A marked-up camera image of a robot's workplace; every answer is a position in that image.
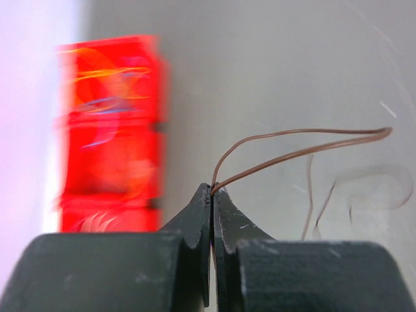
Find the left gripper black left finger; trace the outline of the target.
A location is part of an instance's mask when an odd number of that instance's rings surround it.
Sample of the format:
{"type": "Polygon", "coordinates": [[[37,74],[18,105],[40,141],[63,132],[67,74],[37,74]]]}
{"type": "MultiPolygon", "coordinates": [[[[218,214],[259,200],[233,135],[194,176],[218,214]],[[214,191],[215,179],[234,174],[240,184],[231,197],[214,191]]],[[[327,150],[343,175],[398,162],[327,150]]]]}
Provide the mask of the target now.
{"type": "Polygon", "coordinates": [[[199,311],[209,305],[210,186],[156,232],[45,234],[22,253],[2,311],[199,311]]]}

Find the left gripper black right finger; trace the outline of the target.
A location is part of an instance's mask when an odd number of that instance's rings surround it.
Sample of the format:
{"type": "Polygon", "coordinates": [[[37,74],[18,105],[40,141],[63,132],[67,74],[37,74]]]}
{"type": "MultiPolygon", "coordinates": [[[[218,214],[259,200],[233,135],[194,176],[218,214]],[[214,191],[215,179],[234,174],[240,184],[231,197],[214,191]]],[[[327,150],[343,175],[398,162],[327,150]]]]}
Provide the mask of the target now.
{"type": "Polygon", "coordinates": [[[414,311],[391,254],[366,241],[280,241],[213,197],[219,311],[414,311]]]}

